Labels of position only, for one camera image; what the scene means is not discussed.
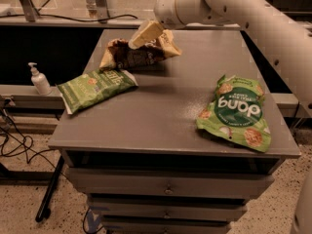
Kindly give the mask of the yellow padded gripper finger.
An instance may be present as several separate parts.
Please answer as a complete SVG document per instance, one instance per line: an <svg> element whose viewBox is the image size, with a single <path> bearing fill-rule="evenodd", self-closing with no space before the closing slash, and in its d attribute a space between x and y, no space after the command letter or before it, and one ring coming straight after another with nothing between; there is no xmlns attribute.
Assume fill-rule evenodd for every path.
<svg viewBox="0 0 312 234"><path fill-rule="evenodd" d="M164 27L156 20L145 21L129 40L131 49L138 49L144 44L156 39L164 31Z"/></svg>

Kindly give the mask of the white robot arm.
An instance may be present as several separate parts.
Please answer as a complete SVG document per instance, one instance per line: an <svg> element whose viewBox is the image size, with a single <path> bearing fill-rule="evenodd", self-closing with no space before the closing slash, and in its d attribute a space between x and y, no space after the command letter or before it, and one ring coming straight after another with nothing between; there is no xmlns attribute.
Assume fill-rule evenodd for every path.
<svg viewBox="0 0 312 234"><path fill-rule="evenodd" d="M311 114L311 32L266 0L156 0L154 14L159 25L153 28L143 23L132 36L130 48L143 46L166 28L181 29L190 23L229 20L247 33L296 95L305 114Z"/></svg>

